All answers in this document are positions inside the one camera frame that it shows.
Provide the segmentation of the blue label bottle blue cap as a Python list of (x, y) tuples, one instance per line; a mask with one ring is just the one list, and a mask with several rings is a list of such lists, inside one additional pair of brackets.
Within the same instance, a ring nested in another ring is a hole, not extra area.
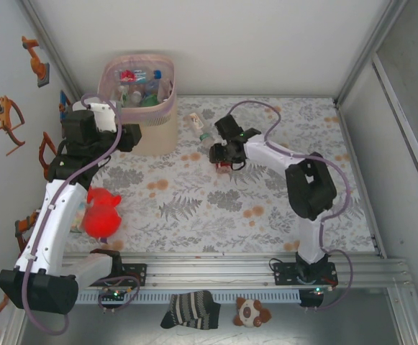
[(157, 95), (161, 79), (162, 79), (161, 70), (154, 70), (151, 79), (145, 84), (145, 94)]

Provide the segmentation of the beige ribbed plastic bin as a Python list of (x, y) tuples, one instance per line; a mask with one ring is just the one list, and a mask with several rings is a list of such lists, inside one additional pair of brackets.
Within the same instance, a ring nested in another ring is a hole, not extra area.
[(122, 123), (140, 126), (142, 138), (132, 151), (136, 155), (166, 155), (176, 148), (178, 141), (177, 103), (165, 123), (159, 123), (157, 120), (153, 121), (151, 125), (142, 122), (124, 123), (122, 121)]

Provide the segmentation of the square clear bottle crane label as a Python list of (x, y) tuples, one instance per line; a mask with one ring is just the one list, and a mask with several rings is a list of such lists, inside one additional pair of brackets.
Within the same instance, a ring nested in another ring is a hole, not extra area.
[(204, 147), (210, 148), (214, 144), (211, 129), (202, 115), (193, 112), (187, 116), (187, 122)]

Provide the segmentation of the red duck toy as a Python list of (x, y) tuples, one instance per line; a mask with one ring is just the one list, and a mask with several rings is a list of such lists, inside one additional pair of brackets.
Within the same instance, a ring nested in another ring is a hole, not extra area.
[(105, 188), (89, 188), (83, 217), (85, 232), (93, 238), (108, 238), (115, 234), (122, 222), (117, 211), (122, 197)]

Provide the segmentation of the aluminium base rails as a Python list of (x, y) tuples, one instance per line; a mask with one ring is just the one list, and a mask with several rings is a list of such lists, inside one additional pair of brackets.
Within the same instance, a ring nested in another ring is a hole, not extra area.
[[(148, 290), (274, 289), (271, 258), (294, 262), (291, 253), (135, 253), (123, 254), (125, 264), (147, 266)], [(333, 254), (339, 288), (411, 287), (412, 274), (403, 259), (381, 259), (369, 254), (345, 257)], [(74, 275), (80, 289), (112, 273), (112, 260), (106, 255), (72, 253), (58, 261), (56, 275)]]

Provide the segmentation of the striped black grey sock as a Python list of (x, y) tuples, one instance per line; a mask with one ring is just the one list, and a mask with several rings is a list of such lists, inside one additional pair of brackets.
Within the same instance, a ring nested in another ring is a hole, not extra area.
[(185, 326), (198, 330), (218, 329), (221, 305), (208, 290), (171, 296), (168, 310), (160, 327), (170, 329)]

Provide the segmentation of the brown white plush toy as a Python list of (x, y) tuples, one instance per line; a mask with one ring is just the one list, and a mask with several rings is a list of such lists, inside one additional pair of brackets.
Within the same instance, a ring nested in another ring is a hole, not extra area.
[(236, 306), (237, 314), (233, 319), (236, 326), (257, 328), (272, 319), (271, 312), (259, 300), (238, 297)]

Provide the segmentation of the blue orange wall sticker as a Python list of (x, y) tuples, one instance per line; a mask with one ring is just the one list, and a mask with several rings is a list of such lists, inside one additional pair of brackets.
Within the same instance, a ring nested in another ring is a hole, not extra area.
[(71, 101), (68, 98), (68, 96), (66, 95), (66, 93), (61, 90), (60, 91), (60, 100), (59, 100), (59, 105), (58, 105), (58, 110), (60, 113), (64, 113), (66, 112), (66, 109), (71, 105)]

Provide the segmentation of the aluminium frame post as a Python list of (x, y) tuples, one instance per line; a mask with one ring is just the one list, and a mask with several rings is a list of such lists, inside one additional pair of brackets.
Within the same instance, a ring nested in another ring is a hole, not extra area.
[(69, 93), (75, 100), (79, 101), (83, 95), (81, 87), (74, 78), (73, 71), (69, 68), (67, 61), (60, 51), (52, 32), (46, 25), (41, 11), (37, 8), (34, 0), (16, 0), (21, 12), (25, 16), (28, 24), (33, 29), (38, 41), (42, 43), (47, 57), (57, 69), (60, 78), (67, 87)]
[(387, 34), (391, 31), (391, 28), (396, 23), (408, 2), (409, 0), (389, 0), (386, 8), (381, 12), (380, 18), (371, 29), (370, 35), (364, 43), (363, 49), (356, 59), (355, 64), (350, 69), (350, 73), (343, 83), (342, 88), (334, 99), (334, 105), (337, 108), (348, 97), (364, 67), (372, 60), (373, 55), (386, 39)]

